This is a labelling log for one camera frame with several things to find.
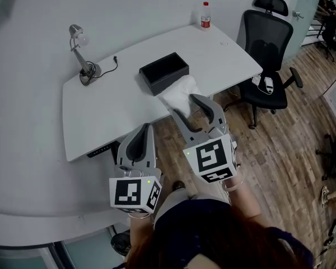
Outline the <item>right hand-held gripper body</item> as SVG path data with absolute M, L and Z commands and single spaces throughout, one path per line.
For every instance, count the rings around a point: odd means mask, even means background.
M 185 148 L 183 153 L 199 179 L 215 183 L 237 176 L 236 149 L 234 135 L 214 128 L 208 133 L 208 140 Z

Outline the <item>person's left forearm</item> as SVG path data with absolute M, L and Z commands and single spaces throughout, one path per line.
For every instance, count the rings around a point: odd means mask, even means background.
M 139 247 L 153 232 L 152 216 L 146 219 L 130 218 L 130 243 L 131 248 Z

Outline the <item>silver desk lamp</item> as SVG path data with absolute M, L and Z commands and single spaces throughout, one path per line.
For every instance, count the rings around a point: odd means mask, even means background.
M 80 81 L 84 86 L 88 86 L 92 82 L 96 81 L 101 75 L 101 67 L 98 64 L 86 61 L 78 51 L 80 47 L 86 46 L 89 42 L 88 36 L 83 33 L 83 28 L 76 24 L 72 24 L 69 27 L 69 34 L 71 52 L 76 56 L 79 64 L 81 65 L 79 74 Z

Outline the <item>person's dark top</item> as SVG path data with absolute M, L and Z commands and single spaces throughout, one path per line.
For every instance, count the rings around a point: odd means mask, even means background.
M 155 223 L 125 269 L 313 269 L 312 253 L 290 233 L 263 227 L 226 202 L 185 200 Z

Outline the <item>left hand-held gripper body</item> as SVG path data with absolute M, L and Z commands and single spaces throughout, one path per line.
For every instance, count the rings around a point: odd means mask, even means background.
M 115 167 L 115 177 L 109 179 L 110 206 L 128 214 L 152 214 L 162 185 L 158 168 Z

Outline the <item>person's right forearm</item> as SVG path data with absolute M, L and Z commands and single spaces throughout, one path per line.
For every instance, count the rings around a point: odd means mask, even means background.
M 237 190 L 228 192 L 231 204 L 239 208 L 247 219 L 254 220 L 260 225 L 264 225 L 264 218 L 258 200 L 249 188 L 249 185 L 244 181 L 244 178 L 237 175 L 233 178 L 224 180 L 222 183 L 225 183 L 227 187 L 232 187 L 240 182 L 243 182 L 243 184 Z

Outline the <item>red label plastic bottle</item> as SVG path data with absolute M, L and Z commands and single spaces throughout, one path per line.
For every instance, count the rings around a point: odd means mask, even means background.
M 200 26 L 202 30 L 209 30 L 211 27 L 211 10 L 207 1 L 203 2 L 203 10 L 200 17 Z

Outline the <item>right wrist pale bangle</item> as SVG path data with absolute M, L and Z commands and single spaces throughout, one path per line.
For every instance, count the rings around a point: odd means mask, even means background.
M 238 184 L 233 185 L 232 187 L 227 187 L 225 183 L 222 183 L 222 189 L 226 192 L 233 192 L 237 190 L 242 184 L 243 182 L 240 182 Z

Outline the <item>white cloth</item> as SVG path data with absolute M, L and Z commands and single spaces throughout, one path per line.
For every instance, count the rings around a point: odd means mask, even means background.
M 198 106 L 190 100 L 190 94 L 202 93 L 194 77 L 185 75 L 158 94 L 158 98 L 170 113 L 177 109 L 188 118 L 198 109 Z

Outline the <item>black rectangular box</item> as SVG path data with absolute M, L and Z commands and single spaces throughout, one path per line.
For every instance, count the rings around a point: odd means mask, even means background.
M 173 52 L 139 69 L 153 96 L 171 86 L 174 82 L 190 73 L 189 65 Z

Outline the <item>person's light grey trousers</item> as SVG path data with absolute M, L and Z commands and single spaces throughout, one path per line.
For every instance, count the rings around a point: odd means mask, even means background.
M 177 189 L 173 192 L 171 192 L 166 199 L 164 200 L 161 207 L 158 209 L 158 212 L 154 219 L 154 226 L 156 226 L 156 223 L 159 218 L 161 218 L 168 210 L 172 209 L 174 206 L 178 205 L 179 203 L 186 201 L 186 200 L 205 200 L 205 199 L 211 199 L 211 200 L 218 200 L 225 203 L 228 203 L 231 205 L 230 199 L 224 200 L 219 197 L 215 197 L 209 194 L 205 193 L 197 193 L 193 196 L 188 195 L 188 191 L 185 188 Z

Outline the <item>black desk control panel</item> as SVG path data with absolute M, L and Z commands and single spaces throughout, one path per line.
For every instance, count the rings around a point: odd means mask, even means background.
M 92 151 L 89 154 L 87 154 L 87 157 L 92 158 L 94 156 L 102 154 L 103 152 L 105 152 L 105 151 L 107 151 L 109 149 L 110 149 L 110 145 L 103 146 L 103 147 L 101 147 L 101 148 L 99 148 L 99 149 L 97 149 L 95 151 Z

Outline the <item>black mesh office chair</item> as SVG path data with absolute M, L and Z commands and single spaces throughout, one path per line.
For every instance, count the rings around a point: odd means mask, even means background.
M 245 26 L 245 51 L 262 68 L 261 80 L 259 86 L 252 83 L 251 78 L 238 84 L 240 98 L 227 104 L 228 107 L 241 102 L 248 103 L 253 110 L 253 123 L 249 125 L 250 129 L 256 127 L 256 109 L 268 109 L 273 114 L 278 109 L 287 108 L 287 96 L 285 89 L 292 83 L 298 88 L 303 88 L 303 82 L 297 70 L 290 68 L 291 77 L 282 82 L 278 71 L 281 69 L 282 60 L 287 48 L 288 42 L 293 34 L 293 26 L 278 17 L 273 16 L 277 13 L 286 17 L 288 15 L 288 6 L 284 0 L 254 0 L 253 6 L 264 10 L 247 10 L 244 12 Z M 274 91 L 268 94 L 264 82 L 265 77 L 273 80 Z

